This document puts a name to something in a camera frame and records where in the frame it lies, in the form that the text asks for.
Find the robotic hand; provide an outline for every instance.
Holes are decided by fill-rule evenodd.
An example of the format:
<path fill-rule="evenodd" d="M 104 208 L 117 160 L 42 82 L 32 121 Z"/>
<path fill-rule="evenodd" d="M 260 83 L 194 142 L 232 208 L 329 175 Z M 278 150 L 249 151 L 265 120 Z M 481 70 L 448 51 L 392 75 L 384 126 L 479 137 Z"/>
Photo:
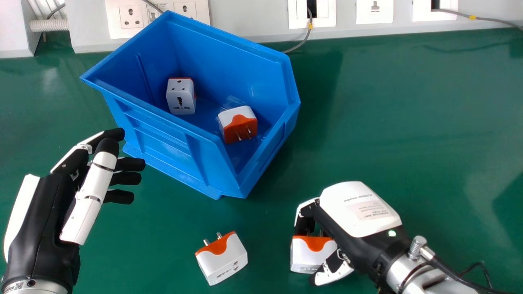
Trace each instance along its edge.
<path fill-rule="evenodd" d="M 314 286 L 356 270 L 368 275 L 381 294 L 508 294 L 464 280 L 439 259 L 424 237 L 409 239 L 396 211 L 362 182 L 338 183 L 300 204 L 295 235 L 308 236 L 316 222 L 338 249 L 309 276 Z"/>
<path fill-rule="evenodd" d="M 27 175 L 15 201 L 4 240 L 7 267 L 2 293 L 66 294 L 80 268 L 79 246 L 103 203 L 130 204 L 134 194 L 108 190 L 137 185 L 142 159 L 118 158 L 123 129 L 100 132 L 74 146 L 40 178 Z M 89 155 L 94 158 L 89 162 Z"/>

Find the green table surface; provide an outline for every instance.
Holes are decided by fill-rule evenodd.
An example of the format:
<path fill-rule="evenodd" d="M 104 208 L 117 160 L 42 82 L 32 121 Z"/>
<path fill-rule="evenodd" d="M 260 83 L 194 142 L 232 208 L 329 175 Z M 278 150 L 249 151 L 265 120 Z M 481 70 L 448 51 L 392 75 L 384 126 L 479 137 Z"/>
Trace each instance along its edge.
<path fill-rule="evenodd" d="M 78 78 L 107 53 L 48 39 L 34 58 L 0 60 L 2 230 L 25 174 L 46 175 L 73 144 L 116 126 Z M 298 123 L 250 196 L 212 200 L 147 167 L 131 206 L 101 211 L 75 292 L 374 294 L 363 275 L 314 288 L 289 271 L 297 204 L 347 180 L 374 189 L 456 270 L 484 260 L 496 288 L 521 292 L 521 32 L 310 41 L 291 61 Z M 194 252 L 233 230 L 249 264 L 209 287 Z"/>

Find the white and orange plug adapter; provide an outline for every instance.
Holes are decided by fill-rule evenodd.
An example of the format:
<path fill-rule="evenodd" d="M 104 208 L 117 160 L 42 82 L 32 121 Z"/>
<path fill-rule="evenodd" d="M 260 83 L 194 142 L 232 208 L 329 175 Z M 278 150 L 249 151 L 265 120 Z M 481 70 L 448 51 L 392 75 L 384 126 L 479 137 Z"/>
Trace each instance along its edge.
<path fill-rule="evenodd" d="M 291 271 L 313 274 L 337 249 L 338 244 L 329 237 L 295 235 L 291 242 Z"/>
<path fill-rule="evenodd" d="M 165 98 L 173 115 L 193 115 L 196 111 L 195 85 L 189 77 L 171 77 Z"/>
<path fill-rule="evenodd" d="M 249 106 L 240 106 L 218 114 L 223 140 L 229 144 L 258 135 L 258 119 Z"/>
<path fill-rule="evenodd" d="M 195 253 L 209 286 L 220 283 L 247 265 L 247 251 L 235 232 L 225 236 L 217 233 L 217 236 L 218 239 L 210 244 L 204 240 L 205 247 Z"/>

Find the screw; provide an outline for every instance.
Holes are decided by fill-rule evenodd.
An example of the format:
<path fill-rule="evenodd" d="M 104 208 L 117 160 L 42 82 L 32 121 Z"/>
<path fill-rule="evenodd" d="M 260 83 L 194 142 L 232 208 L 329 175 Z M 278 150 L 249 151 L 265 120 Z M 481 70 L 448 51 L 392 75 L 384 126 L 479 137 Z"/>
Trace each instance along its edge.
<path fill-rule="evenodd" d="M 411 248 L 408 250 L 409 259 L 416 261 L 419 258 L 419 249 L 427 244 L 427 239 L 423 236 L 415 236 L 412 239 Z"/>

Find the blue storage container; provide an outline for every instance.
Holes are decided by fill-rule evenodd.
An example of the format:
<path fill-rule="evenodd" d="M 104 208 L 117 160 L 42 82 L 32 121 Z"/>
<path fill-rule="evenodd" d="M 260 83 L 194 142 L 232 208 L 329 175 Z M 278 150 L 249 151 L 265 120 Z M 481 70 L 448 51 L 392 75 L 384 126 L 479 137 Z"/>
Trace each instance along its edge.
<path fill-rule="evenodd" d="M 191 77 L 196 114 L 172 115 L 170 77 Z M 245 198 L 294 129 L 300 99 L 289 58 L 166 12 L 81 76 L 102 92 L 123 151 L 213 199 Z M 258 136 L 225 144 L 218 113 L 249 105 Z"/>

